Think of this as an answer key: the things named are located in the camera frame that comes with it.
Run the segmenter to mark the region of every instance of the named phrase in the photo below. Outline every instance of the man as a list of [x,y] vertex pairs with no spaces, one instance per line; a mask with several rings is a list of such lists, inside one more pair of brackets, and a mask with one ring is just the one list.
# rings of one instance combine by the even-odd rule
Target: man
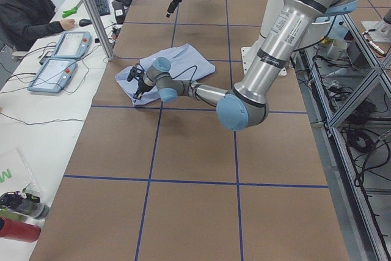
[[54,8],[51,0],[0,0],[0,26],[16,50],[29,51],[37,39],[75,26],[75,20],[50,22]]

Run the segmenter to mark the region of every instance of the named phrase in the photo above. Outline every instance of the green bottle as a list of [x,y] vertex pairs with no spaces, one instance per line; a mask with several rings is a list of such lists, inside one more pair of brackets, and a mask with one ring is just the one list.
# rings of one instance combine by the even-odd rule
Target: green bottle
[[24,215],[8,211],[5,208],[0,208],[0,217],[5,217],[15,221],[22,221],[22,222],[24,222],[27,219],[27,217],[25,217]]

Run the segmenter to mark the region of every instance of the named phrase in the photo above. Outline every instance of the green tool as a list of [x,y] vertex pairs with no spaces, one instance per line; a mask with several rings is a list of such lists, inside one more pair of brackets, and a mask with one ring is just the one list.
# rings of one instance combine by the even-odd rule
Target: green tool
[[83,3],[83,0],[80,0],[76,6],[70,10],[64,10],[62,12],[62,18],[66,18],[66,17],[69,17],[70,15],[74,14],[74,13],[77,13],[78,12],[78,8],[80,7],[80,5]]
[[77,13],[78,12],[78,9],[80,7],[80,5],[83,3],[83,0],[80,0],[76,6],[70,10],[64,10],[62,12],[62,18],[66,18],[66,17],[69,17],[70,15],[74,14],[74,13]]

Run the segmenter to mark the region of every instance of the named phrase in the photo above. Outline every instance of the sticker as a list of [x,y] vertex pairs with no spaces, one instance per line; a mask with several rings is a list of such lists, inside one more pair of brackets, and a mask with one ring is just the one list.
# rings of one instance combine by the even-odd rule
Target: sticker
[[285,67],[285,64],[286,64],[285,61],[282,61],[281,59],[275,58],[275,57],[267,54],[262,49],[258,50],[258,54],[257,55],[261,59],[262,62],[266,62],[267,64],[270,64],[270,65],[272,65],[274,67],[278,67],[278,68],[284,68]]
[[296,42],[307,29],[308,21],[290,12],[281,11],[270,32],[290,46]]

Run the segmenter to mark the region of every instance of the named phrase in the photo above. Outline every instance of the hand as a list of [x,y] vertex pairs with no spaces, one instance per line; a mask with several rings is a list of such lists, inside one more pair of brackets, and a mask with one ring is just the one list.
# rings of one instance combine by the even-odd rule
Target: hand
[[75,27],[75,20],[60,20],[60,25],[65,31],[69,31],[70,29],[73,29]]

